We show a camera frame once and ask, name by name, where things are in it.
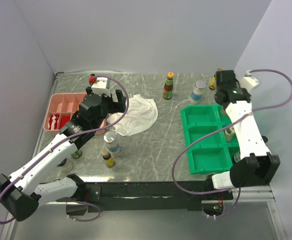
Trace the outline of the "silver lid blue label jar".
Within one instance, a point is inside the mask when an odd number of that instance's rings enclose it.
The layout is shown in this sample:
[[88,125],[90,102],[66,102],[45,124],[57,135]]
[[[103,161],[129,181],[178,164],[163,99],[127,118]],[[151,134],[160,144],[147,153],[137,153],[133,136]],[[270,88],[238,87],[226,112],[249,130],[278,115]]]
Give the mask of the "silver lid blue label jar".
[[191,93],[191,98],[190,102],[192,104],[198,104],[199,101],[202,98],[203,90],[206,87],[206,83],[203,80],[198,80],[195,82],[192,93]]

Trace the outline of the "dark sauce bottle black cap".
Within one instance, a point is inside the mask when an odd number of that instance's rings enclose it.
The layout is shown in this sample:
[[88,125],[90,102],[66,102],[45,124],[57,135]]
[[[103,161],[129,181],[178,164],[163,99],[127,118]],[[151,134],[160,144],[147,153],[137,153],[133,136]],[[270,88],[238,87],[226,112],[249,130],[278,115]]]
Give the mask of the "dark sauce bottle black cap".
[[[263,135],[262,136],[262,141],[266,144],[268,141],[269,141],[269,139],[265,136],[265,135]],[[233,158],[232,158],[232,161],[233,161],[233,163],[238,163],[239,161],[241,160],[241,155],[240,155],[240,150],[238,150],[234,155],[233,155]]]

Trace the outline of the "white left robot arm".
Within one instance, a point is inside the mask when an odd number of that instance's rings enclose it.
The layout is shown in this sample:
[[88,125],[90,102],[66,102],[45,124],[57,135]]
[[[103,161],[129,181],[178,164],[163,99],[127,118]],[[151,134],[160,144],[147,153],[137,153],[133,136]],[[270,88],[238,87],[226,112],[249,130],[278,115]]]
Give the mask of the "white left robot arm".
[[127,113],[129,99],[123,86],[115,91],[117,101],[105,88],[97,92],[88,87],[86,91],[79,109],[39,154],[10,175],[0,174],[0,205],[18,222],[46,203],[63,198],[80,201],[85,197],[86,183],[75,174],[51,183],[41,182],[54,167],[91,140],[96,131],[103,129],[101,123],[108,114]]

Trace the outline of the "red sauce bottle yellow cap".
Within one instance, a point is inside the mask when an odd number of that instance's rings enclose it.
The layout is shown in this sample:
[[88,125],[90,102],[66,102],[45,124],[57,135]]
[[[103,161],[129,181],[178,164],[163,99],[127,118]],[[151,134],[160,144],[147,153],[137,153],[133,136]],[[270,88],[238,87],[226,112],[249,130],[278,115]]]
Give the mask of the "red sauce bottle yellow cap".
[[173,72],[167,73],[167,79],[165,81],[164,91],[163,91],[163,98],[166,100],[170,100],[172,98],[173,78],[174,78]]

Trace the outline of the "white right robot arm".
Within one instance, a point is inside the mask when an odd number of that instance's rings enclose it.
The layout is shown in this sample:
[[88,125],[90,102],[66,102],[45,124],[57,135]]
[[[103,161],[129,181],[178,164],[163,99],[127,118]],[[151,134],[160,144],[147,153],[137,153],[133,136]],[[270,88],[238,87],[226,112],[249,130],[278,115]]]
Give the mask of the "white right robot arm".
[[251,96],[240,86],[234,71],[218,71],[215,77],[215,101],[234,125],[240,160],[229,171],[212,175],[212,182],[204,188],[210,199],[221,195],[222,189],[269,185],[281,163],[263,141],[253,115]]

